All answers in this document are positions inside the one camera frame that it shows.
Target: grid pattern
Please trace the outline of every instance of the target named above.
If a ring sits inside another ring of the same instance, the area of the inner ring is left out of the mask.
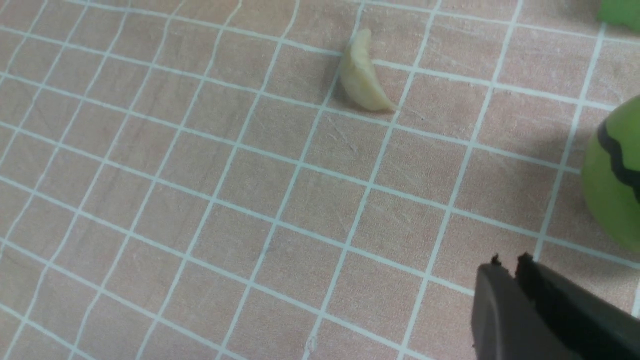
[[[640,259],[574,195],[583,138],[640,92],[638,40],[525,1],[398,3],[3,3],[4,359],[472,358],[496,251],[638,316]],[[372,49],[392,116],[336,85],[361,26],[399,42]],[[457,41],[495,50],[469,66]]]

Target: black stripe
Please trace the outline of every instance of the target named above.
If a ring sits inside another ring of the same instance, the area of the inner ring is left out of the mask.
[[[611,157],[611,171],[613,171],[613,174],[619,182],[633,189],[636,201],[640,204],[640,171],[625,167],[622,161],[622,146],[620,146],[619,141],[609,136],[606,121],[603,121],[598,127],[598,142]]]

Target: green object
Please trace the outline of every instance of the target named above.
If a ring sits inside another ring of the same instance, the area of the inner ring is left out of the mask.
[[[640,33],[640,0],[602,0],[598,19]]]
[[[611,112],[589,140],[582,190],[604,231],[640,252],[640,95]]]

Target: peeled garlic clove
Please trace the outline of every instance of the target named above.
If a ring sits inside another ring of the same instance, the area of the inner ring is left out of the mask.
[[[371,30],[358,31],[353,42],[347,46],[340,61],[340,82],[349,97],[358,105],[371,111],[396,110],[382,89],[376,69],[369,58]]]

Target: green ball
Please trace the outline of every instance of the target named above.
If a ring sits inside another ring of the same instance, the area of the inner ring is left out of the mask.
[[[582,190],[604,231],[640,252],[640,95],[611,112],[589,139]]]

